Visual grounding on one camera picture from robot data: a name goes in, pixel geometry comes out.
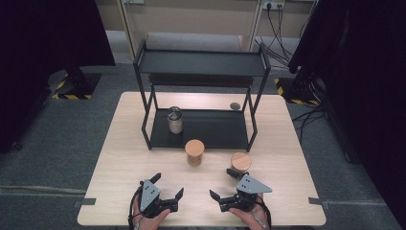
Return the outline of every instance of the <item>yellow black hazard tape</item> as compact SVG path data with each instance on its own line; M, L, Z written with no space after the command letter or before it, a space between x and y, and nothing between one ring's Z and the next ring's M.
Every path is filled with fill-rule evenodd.
M280 79L275 79L275 85L277 86L278 94L283 97L284 91ZM283 98L289 104L319 104L319 102L317 102L316 100L287 99L286 97Z

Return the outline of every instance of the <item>gray carpet floor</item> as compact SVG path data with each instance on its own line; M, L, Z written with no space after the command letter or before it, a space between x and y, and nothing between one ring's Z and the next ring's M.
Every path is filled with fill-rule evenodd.
M119 98L125 91L138 90L134 70L130 64L117 64L85 67L83 72L102 73L92 98L58 100L50 95L25 132L23 149L0 155L1 230L127 229L80 226L77 216ZM60 71L50 77L53 91L63 76ZM294 76L283 70L272 71L264 93L277 94L274 79L281 77ZM258 85L255 82L254 93ZM158 90L239 93L218 88ZM302 104L287 107L292 118L312 109ZM302 147L327 216L327 223L315 229L401 229L363 166L346 161L326 117L320 116L304 127Z

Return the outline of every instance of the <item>cable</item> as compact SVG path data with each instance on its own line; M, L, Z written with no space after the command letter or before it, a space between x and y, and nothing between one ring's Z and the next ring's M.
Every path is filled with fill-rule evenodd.
M269 211L268 207L266 207L265 202L263 202L263 199L257 195L257 197L262 201L262 202L257 202L256 203L263 209L266 215L266 221L268 222L269 229L272 229L272 217L271 217L271 211Z
M283 66L287 67L288 62L290 61L289 56L292 56L292 54L283 47L283 43L282 43L283 9L281 6L278 6L278 29L277 30L275 30L274 24L273 24L271 16L270 16L270 8L268 8L267 15L268 15L269 23L271 24L272 32L274 34L274 38L272 39L271 43L267 46L267 54L271 58L274 58L276 61L281 63ZM271 46L275 40L277 40L281 46L282 56L271 50Z
M304 127L305 127L306 125L310 124L310 123L315 122L316 120L318 120L318 119L321 118L321 117L313 118L313 121L311 121L311 122L309 122L309 123L306 123L306 121L307 121L308 119L310 119L311 114L313 114L313 113L315 113L315 112L322 112L322 111L323 111L323 107L322 107L321 105L318 105L318 106L314 107L313 110L311 110L310 112L306 112L306 113L300 115L299 117L292 119L292 122L295 122L295 121L298 121L298 120L299 120L300 118L302 118L303 116L305 116L305 118L303 119L302 125L301 125L301 127L300 127L300 130L301 130L301 134L300 134L300 136L299 136L299 143L300 143L300 144L302 144L302 139L303 139L303 134L304 134Z

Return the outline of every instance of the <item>black wire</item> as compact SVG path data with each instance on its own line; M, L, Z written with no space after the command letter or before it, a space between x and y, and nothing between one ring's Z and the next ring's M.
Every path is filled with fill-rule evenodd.
M292 119L292 122L295 122L296 120L298 120L299 118L301 118L301 117L303 117L303 116L305 116L305 115L307 115L307 114L312 114L312 113L314 113L315 110L316 110L317 108L320 108L320 107L321 107L321 105L317 105L316 107L314 107L314 109L313 109L312 111L306 112L306 113L304 113L304 114L302 114L302 115L300 115L300 116L298 116L298 117Z
M277 61L279 61L281 64L283 64L284 66L286 66L287 67L287 64L288 64L288 62L289 62L289 60L290 60L290 58L289 58L289 56L288 56L288 54L291 56L292 54L289 52L289 51L287 51L284 47L283 47L283 44L282 44L282 19L283 19L283 10L281 10L281 9L279 9L278 10L278 24L279 24L279 28L278 28L278 30L277 31L275 31L275 27L274 27L274 24L273 24L273 22L272 22L272 20L271 20L271 16L270 16L270 11L268 10L268 12L267 12L267 14L268 14L268 19L269 19L269 23L271 24L271 28L272 28L272 32L274 33L274 39L271 41L271 43L269 44L269 46L268 46L268 50L270 51L270 47L271 47L271 45L274 43L274 41L275 41L275 39L278 41L278 43L280 44L280 46L281 46L281 48L282 48L282 53L283 53L283 56L280 56L279 54L277 54L277 53L275 53L275 52L273 52L272 53L272 57L274 58L274 59L276 59Z
M310 121L310 122L308 122L308 123L306 123L306 124L304 124L304 126L307 126L307 125L309 125L309 124L311 124L311 123L314 123L315 121L317 121L317 120L319 120L320 118L323 118L323 117L325 117L325 115L320 115L320 116L318 116L318 117L310 117L310 118L308 118L308 119L313 119L312 121Z
M285 48L284 48L284 46L283 46L283 44L282 44L282 21L283 21L283 9L281 9L280 7L278 7L280 10L279 10L279 18L280 18L280 20L279 20L279 35L280 35L280 42L281 42L281 47L282 47L282 51L283 51L283 53L285 54L285 56L286 56L286 59L287 60L290 60L290 58L287 56L287 54L286 53L288 53L290 56L292 56L292 54L288 51L288 50L286 50Z
M262 203L256 202L265 212L266 215L266 221L268 222L269 229L272 229L272 217L271 217L271 211L269 211L268 207L266 207L265 202L263 202L263 199L257 195L257 197L262 201Z
M135 191L134 195L131 198L131 203L129 204L129 213L128 213L128 227L129 227L129 230L134 229L134 223L132 222L132 219L141 214L141 213L139 213L139 214L137 214L135 216L132 215L132 205L134 204L135 196L137 196L137 194L140 193L140 191L141 191L141 186L137 189L137 191Z
M269 55L271 58L277 60L280 64L282 64L284 67L281 67L281 68L288 69L287 68L287 61L284 60L284 57L282 57L279 54L273 52L269 48L267 49L266 54Z
M304 127L305 127L305 122L308 120L308 118L313 114L314 112L317 112L318 109L322 108L321 106L315 107L312 111L308 112L307 116L304 118L304 121L302 122L301 126L301 135L299 137L299 143L302 144L302 138L304 135Z

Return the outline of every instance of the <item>black curtain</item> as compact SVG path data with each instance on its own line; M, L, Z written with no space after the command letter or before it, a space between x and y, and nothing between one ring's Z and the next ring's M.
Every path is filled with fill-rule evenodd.
M2 1L0 152L22 134L54 72L114 64L94 0Z

